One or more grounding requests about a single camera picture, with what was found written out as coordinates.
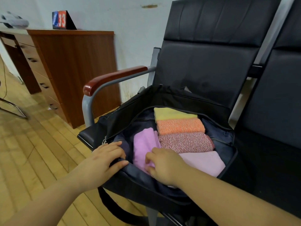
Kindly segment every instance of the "hand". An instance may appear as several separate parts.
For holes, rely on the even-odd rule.
[[[177,187],[177,178],[189,166],[181,156],[171,149],[153,148],[152,152],[146,153],[145,163],[152,161],[155,167],[146,166],[150,175],[167,186]]]
[[[101,186],[129,163],[123,160],[109,167],[114,159],[126,158],[123,149],[119,147],[121,144],[120,141],[99,146],[90,157],[68,174],[67,179],[75,185],[80,194]]]

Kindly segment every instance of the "drawer handle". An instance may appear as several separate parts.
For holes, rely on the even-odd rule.
[[[40,86],[43,87],[44,89],[49,88],[49,86],[47,86],[45,83],[40,83]]]
[[[33,58],[27,58],[30,62],[36,63],[37,60],[33,59]]]
[[[53,105],[53,104],[49,104],[50,105],[50,108],[51,109],[54,109],[54,110],[57,110],[58,108],[52,108],[51,106]]]

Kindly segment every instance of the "yellow folded cloth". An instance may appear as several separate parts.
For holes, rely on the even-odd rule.
[[[164,120],[174,120],[174,119],[190,119],[197,118],[198,115],[183,113],[171,108],[154,108],[155,120],[164,121]]]

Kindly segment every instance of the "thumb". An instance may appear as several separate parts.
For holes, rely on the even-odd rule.
[[[157,171],[155,169],[155,167],[151,167],[151,166],[146,166],[145,167],[145,170],[150,173],[150,175],[153,177],[153,178],[157,178]]]
[[[129,164],[129,162],[127,160],[122,160],[122,161],[115,163],[113,166],[111,166],[107,170],[107,176],[109,178],[111,178],[114,174],[116,174],[120,169],[125,167],[127,164]]]

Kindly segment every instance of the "wooden floor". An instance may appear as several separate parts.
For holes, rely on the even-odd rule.
[[[6,100],[20,106],[29,120],[0,111],[0,224],[35,199],[45,188],[74,169],[91,152],[72,129],[48,106],[41,93],[30,95],[6,69]],[[0,97],[5,94],[0,61]],[[0,102],[0,107],[13,110]],[[125,210],[146,215],[145,207],[110,193]],[[102,204],[97,190],[80,195],[66,211],[60,226],[124,226]]]

